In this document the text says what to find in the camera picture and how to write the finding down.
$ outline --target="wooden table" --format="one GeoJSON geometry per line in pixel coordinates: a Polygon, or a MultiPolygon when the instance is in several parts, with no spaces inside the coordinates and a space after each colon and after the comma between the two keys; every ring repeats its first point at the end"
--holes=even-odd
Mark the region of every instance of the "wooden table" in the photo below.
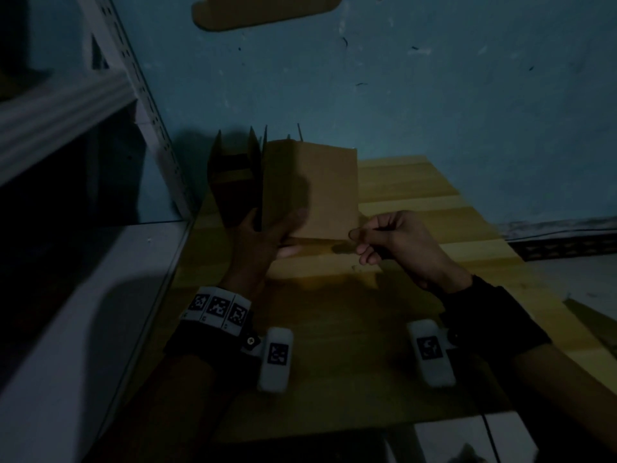
{"type": "MultiPolygon", "coordinates": [[[[470,271],[509,290],[555,344],[617,392],[617,361],[559,298],[428,162],[411,156],[359,163],[359,210],[366,216],[409,209],[443,249],[470,271]]],[[[184,247],[174,281],[152,326],[125,394],[132,397],[162,357],[181,311],[200,286],[214,285],[230,255],[211,195],[184,247]]],[[[476,415],[469,387],[430,389],[416,370],[405,323],[437,319],[437,299],[415,287],[394,262],[362,267],[346,244],[312,246],[277,260],[254,304],[258,332],[269,326],[295,334],[289,389],[282,396],[246,391],[215,435],[237,442],[351,428],[383,427],[476,415]]],[[[474,389],[484,403],[507,407],[479,360],[474,389]]],[[[482,411],[488,411],[484,405],[482,411]]]]}

